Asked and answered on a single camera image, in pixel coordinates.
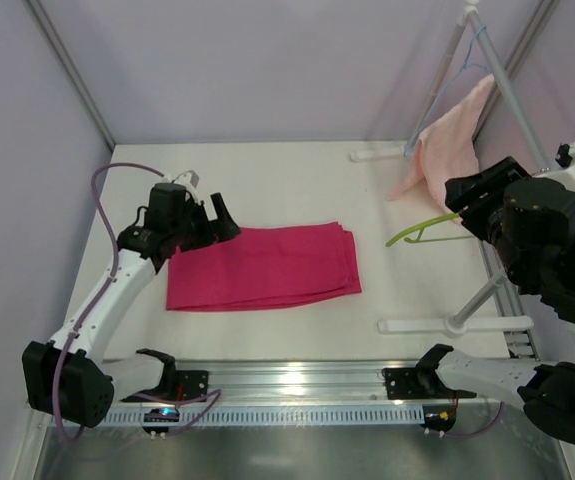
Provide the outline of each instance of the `lavender wall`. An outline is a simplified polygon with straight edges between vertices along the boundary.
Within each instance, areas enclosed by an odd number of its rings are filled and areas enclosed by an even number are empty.
[[[501,54],[536,3],[482,0]],[[169,143],[404,139],[463,0],[43,4],[118,143]]]
[[[109,151],[20,1],[0,0],[0,477],[27,398],[20,358],[62,323]]]
[[[575,1],[561,2],[515,81],[525,110],[547,153],[575,140]],[[492,165],[507,155],[534,170],[534,164],[506,105],[491,117],[477,145],[481,162]],[[537,345],[545,359],[573,361],[573,350],[555,312],[525,297],[536,323]]]

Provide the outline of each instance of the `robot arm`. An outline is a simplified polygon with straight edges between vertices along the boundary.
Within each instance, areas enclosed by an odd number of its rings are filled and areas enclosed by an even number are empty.
[[[153,350],[138,350],[126,360],[103,364],[109,340],[138,294],[153,280],[177,248],[183,252],[236,237],[239,227],[231,219],[219,193],[211,196],[217,218],[209,220],[196,196],[198,177],[188,172],[177,181],[153,186],[143,225],[138,220],[118,236],[118,266],[97,303],[93,299],[107,282],[111,267],[83,302],[46,344],[31,342],[23,353],[23,370],[32,408],[53,413],[51,389],[56,361],[73,326],[87,312],[66,354],[60,377],[63,418],[94,427],[114,400],[138,392],[158,398],[173,397],[175,359]]]
[[[561,146],[556,160],[562,173],[532,177],[508,157],[449,180],[446,204],[494,246],[520,294],[540,295],[553,307],[575,346],[575,144]],[[574,364],[476,359],[437,345],[417,371],[430,394],[468,390],[497,398],[522,408],[545,433],[575,444]]]

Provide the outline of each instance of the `light pink towel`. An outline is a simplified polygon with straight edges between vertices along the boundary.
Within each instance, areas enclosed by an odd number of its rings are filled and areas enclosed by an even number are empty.
[[[340,224],[243,228],[229,242],[171,258],[167,309],[286,308],[361,291],[354,237]]]
[[[472,136],[493,86],[494,76],[487,75],[458,105],[421,132],[411,168],[387,200],[396,200],[425,178],[433,199],[450,212],[445,206],[445,182],[480,170]]]

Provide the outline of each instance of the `white table surface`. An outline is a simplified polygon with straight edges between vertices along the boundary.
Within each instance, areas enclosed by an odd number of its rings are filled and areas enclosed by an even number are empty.
[[[112,162],[137,162],[165,173],[193,169],[199,193],[221,192],[241,226],[278,227],[339,221],[356,239],[363,293],[314,305],[234,313],[167,312],[167,270],[140,294],[116,331],[106,358],[152,348],[190,360],[417,359],[437,342],[469,354],[506,357],[502,333],[381,335],[382,318],[437,318],[458,311],[487,279],[475,240],[411,245],[385,242],[442,212],[423,184],[396,202],[386,192],[405,174],[405,160],[351,163],[364,142],[121,145]],[[146,205],[156,177],[134,169],[109,172],[102,201],[118,233]],[[458,235],[446,223],[426,236]],[[96,284],[110,259],[96,215],[69,313]],[[477,316],[496,316],[493,301]]]

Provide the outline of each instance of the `white base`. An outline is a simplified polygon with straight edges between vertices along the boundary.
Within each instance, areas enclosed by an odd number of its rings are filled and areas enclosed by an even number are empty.
[[[383,148],[370,148],[365,150],[356,150],[349,154],[349,160],[352,162],[368,162],[370,160],[382,160],[383,158],[394,158],[405,156],[406,140],[391,142],[391,145]]]
[[[444,318],[410,320],[381,320],[378,322],[378,332],[385,335],[401,333],[444,333],[454,336],[445,326]],[[474,332],[512,332],[529,330],[534,326],[531,317],[484,317],[470,318],[464,325],[464,333]]]

